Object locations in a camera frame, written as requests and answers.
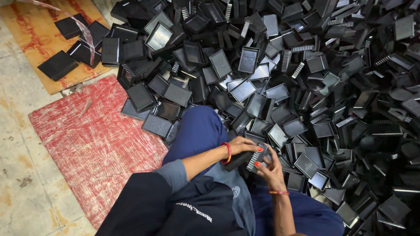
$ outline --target stained floor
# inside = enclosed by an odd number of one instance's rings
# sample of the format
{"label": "stained floor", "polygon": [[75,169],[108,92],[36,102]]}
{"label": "stained floor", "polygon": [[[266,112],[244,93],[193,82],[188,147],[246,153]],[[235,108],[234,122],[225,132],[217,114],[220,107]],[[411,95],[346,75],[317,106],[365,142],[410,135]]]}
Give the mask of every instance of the stained floor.
{"label": "stained floor", "polygon": [[[0,6],[12,0],[0,0]],[[116,0],[95,0],[110,24]],[[96,81],[116,69],[85,84]],[[74,89],[49,95],[0,19],[0,235],[93,236],[62,174],[28,114]]]}

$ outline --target plastic wrap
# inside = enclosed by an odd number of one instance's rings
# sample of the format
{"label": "plastic wrap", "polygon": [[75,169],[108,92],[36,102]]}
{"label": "plastic wrap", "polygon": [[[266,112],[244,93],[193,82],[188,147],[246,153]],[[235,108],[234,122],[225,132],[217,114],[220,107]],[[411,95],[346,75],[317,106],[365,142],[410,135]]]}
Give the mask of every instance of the plastic wrap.
{"label": "plastic wrap", "polygon": [[[32,3],[32,4],[35,4],[35,5],[43,6],[43,7],[46,7],[46,8],[53,9],[53,10],[62,11],[59,8],[56,8],[54,6],[51,6],[49,4],[42,3],[42,2],[39,2],[39,1],[36,1],[36,0],[18,0],[18,2]],[[81,23],[80,21],[78,21],[76,18],[74,18],[70,13],[65,12],[65,11],[62,11],[62,12],[66,16],[72,18],[76,22],[76,24],[80,28],[80,30],[82,31],[82,34],[85,37],[86,42],[87,42],[87,44],[89,45],[89,48],[90,48],[90,64],[93,65],[94,64],[93,61],[94,61],[94,58],[95,58],[95,47],[93,46],[92,35],[90,34],[90,32],[87,29],[87,27],[83,23]]]}

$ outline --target wrist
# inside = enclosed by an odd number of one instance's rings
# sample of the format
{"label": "wrist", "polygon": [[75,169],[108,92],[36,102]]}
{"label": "wrist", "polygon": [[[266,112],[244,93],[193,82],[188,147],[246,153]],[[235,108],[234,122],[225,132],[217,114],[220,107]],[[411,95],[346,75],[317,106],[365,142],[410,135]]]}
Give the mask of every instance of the wrist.
{"label": "wrist", "polygon": [[226,145],[217,147],[217,148],[215,148],[215,150],[217,150],[217,152],[218,152],[218,155],[217,155],[218,161],[226,159],[226,158],[229,157],[229,149]]}
{"label": "wrist", "polygon": [[284,184],[283,180],[280,180],[278,183],[268,183],[268,188],[271,191],[283,191],[283,192],[287,191],[287,187]]}

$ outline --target woman's left hand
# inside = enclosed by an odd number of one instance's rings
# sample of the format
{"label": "woman's left hand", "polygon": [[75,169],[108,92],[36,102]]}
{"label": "woman's left hand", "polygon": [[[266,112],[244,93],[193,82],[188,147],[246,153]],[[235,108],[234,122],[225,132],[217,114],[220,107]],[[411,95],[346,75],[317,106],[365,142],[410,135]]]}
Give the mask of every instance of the woman's left hand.
{"label": "woman's left hand", "polygon": [[254,143],[252,140],[246,139],[241,136],[238,136],[232,139],[228,144],[231,146],[232,155],[236,155],[238,153],[245,152],[245,151],[252,151],[252,152],[263,151],[263,148],[257,146],[257,144]]}
{"label": "woman's left hand", "polygon": [[273,161],[264,157],[264,162],[267,164],[267,167],[260,162],[255,162],[255,166],[258,169],[257,174],[267,181],[270,190],[287,191],[286,185],[284,184],[281,163],[278,160],[277,154],[270,145],[266,145],[268,146],[268,150],[270,151]]}

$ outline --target bracelet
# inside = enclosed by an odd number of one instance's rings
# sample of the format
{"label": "bracelet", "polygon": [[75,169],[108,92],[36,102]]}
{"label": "bracelet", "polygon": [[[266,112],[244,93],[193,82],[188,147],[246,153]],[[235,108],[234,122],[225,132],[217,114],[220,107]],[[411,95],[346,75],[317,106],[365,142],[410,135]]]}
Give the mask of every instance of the bracelet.
{"label": "bracelet", "polygon": [[226,160],[220,160],[223,164],[227,164],[231,161],[232,152],[231,152],[231,146],[228,143],[222,143],[220,146],[226,145],[228,147],[229,156]]}
{"label": "bracelet", "polygon": [[289,192],[283,192],[283,191],[268,191],[269,194],[276,194],[276,195],[289,195]]}

